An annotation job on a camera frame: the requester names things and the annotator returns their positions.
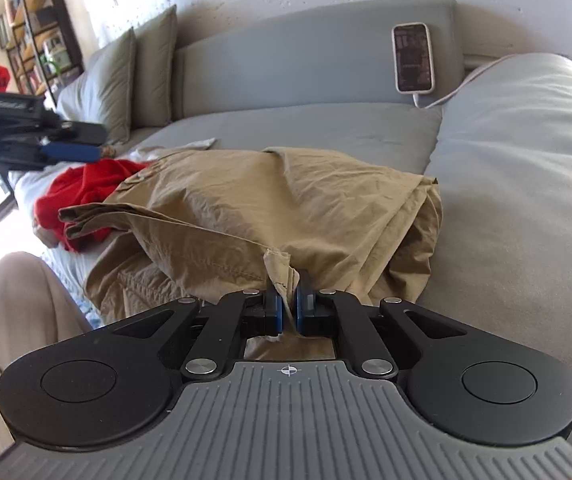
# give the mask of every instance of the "gray pillow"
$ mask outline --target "gray pillow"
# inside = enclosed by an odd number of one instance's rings
[[[135,50],[132,29],[102,49],[92,66],[63,89],[58,113],[71,121],[103,124],[111,143],[127,141]]]
[[[177,6],[170,7],[135,31],[133,128],[166,126],[172,120],[171,64],[177,41],[176,11]]]

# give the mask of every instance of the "gray ribbed plate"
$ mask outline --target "gray ribbed plate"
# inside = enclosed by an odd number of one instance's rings
[[[469,444],[413,412],[394,384],[341,361],[237,363],[191,384],[130,442],[93,452],[19,444],[0,480],[571,479],[561,438],[512,449]]]

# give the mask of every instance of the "smartphone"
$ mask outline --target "smartphone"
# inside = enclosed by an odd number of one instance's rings
[[[435,89],[430,31],[425,23],[393,28],[395,84],[402,94],[429,94]]]

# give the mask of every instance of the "khaki pants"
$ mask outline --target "khaki pants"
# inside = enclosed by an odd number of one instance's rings
[[[27,253],[0,260],[0,367],[87,332],[88,322],[48,266]],[[0,453],[13,443],[0,415]]]

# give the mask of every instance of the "metal screw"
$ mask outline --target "metal screw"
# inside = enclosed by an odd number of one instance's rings
[[[368,359],[363,362],[361,369],[371,375],[386,375],[392,372],[394,367],[385,359]]]
[[[213,373],[217,368],[217,363],[212,359],[198,357],[186,363],[186,371],[195,375],[207,375]]]

